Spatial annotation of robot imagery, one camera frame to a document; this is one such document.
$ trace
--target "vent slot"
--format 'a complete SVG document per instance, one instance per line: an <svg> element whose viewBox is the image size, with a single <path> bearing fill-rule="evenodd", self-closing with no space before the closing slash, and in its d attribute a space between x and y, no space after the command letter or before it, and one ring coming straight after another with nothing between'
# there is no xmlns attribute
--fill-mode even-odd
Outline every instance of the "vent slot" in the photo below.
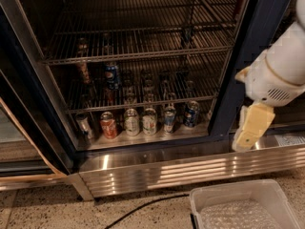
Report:
<svg viewBox="0 0 305 229"><path fill-rule="evenodd" d="M289 99L290 95L280 89L270 89L268 91L268 97L276 101L283 101Z"/></svg>

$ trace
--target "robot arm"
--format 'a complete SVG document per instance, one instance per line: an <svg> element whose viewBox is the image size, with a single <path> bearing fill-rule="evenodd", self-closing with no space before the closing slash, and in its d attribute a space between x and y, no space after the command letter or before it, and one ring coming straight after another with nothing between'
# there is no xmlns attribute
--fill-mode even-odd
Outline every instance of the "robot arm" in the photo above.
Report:
<svg viewBox="0 0 305 229"><path fill-rule="evenodd" d="M275 118L274 107L285 106L305 92L305 0L296 2L297 22L235 79L245 83L254 101L241 109L233 149L250 150Z"/></svg>

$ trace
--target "black cable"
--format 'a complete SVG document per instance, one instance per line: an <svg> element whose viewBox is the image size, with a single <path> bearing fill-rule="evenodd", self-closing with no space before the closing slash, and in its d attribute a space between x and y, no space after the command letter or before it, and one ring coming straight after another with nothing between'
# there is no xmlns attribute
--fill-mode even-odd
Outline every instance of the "black cable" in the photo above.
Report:
<svg viewBox="0 0 305 229"><path fill-rule="evenodd" d="M139 207L136 207L135 209L131 210L129 213L125 214L123 217L117 219L116 221L114 221L112 224L108 225L105 227L105 229L110 229L112 228L114 225L116 225L118 222L122 221L123 219L127 218L128 216L132 215L134 212L140 210L140 209L143 209L144 207L146 206L149 206L151 204L154 204L154 203L157 203L157 202L160 202L160 201L163 201L163 200L168 200L168 199L173 199L173 198L183 198L183 197L187 197L188 195L176 195L176 196L171 196L171 197L166 197L166 198L159 198L159 199L156 199L156 200L153 200L153 201L150 201L150 202L147 202L147 203L144 203L142 204L141 206Z"/></svg>

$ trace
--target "clear plastic container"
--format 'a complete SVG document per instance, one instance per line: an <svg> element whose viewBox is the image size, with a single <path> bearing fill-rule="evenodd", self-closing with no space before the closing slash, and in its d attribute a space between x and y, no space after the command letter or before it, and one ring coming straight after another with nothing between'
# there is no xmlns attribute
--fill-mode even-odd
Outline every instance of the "clear plastic container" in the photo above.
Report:
<svg viewBox="0 0 305 229"><path fill-rule="evenodd" d="M272 179L191 190L198 229L301 228L285 194Z"/></svg>

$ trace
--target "floor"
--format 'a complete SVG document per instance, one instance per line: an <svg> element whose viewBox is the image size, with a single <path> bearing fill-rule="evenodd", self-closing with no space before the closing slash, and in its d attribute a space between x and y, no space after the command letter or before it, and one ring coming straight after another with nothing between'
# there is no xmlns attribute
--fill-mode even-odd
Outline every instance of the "floor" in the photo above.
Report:
<svg viewBox="0 0 305 229"><path fill-rule="evenodd" d="M301 168L100 198L96 201L82 201L69 185L6 191L0 193L0 228L192 229L188 194L193 188L262 178L271 178L279 183L298 220L305 225L305 168ZM114 224L132 210L135 210L134 213Z"/></svg>

